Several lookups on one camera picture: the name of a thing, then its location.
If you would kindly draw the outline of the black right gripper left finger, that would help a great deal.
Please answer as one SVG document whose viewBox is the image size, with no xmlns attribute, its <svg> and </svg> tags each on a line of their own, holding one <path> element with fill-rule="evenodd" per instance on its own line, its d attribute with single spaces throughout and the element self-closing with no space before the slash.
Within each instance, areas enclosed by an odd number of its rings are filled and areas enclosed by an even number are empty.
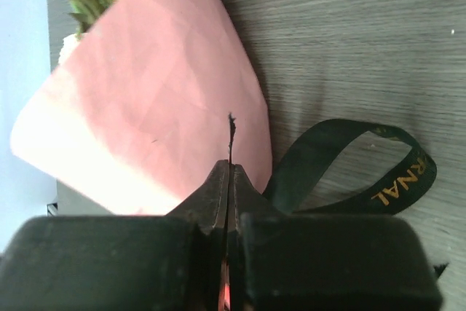
<svg viewBox="0 0 466 311">
<path fill-rule="evenodd" d="M 3 310 L 222 310 L 230 165 L 164 216 L 30 219 L 1 258 Z"/>
</svg>

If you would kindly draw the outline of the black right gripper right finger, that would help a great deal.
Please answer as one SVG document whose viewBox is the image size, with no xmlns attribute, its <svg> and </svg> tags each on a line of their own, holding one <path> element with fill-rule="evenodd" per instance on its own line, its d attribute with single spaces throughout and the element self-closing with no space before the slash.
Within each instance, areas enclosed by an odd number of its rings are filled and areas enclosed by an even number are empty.
<svg viewBox="0 0 466 311">
<path fill-rule="evenodd" d="M 390 216 L 275 210 L 232 168 L 232 310 L 439 310 L 434 267 L 413 228 Z"/>
</svg>

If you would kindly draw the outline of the black ribbon with gold lettering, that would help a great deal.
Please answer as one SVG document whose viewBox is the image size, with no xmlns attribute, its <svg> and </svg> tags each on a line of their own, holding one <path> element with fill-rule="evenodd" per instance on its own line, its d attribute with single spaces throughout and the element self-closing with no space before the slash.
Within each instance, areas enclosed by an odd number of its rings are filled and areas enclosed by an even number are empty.
<svg viewBox="0 0 466 311">
<path fill-rule="evenodd" d="M 405 130 L 328 119 L 304 132 L 264 196 L 283 213 L 397 214 L 424 196 L 437 166 Z"/>
</svg>

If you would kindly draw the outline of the pink wrapping paper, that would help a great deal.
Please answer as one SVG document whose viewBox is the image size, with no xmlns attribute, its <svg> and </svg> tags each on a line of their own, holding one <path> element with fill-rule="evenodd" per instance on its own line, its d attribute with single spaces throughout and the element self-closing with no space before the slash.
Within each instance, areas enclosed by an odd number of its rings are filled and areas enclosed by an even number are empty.
<svg viewBox="0 0 466 311">
<path fill-rule="evenodd" d="M 118 0 L 20 112 L 14 155 L 115 214 L 169 212 L 231 159 L 263 191 L 266 101 L 221 0 Z"/>
</svg>

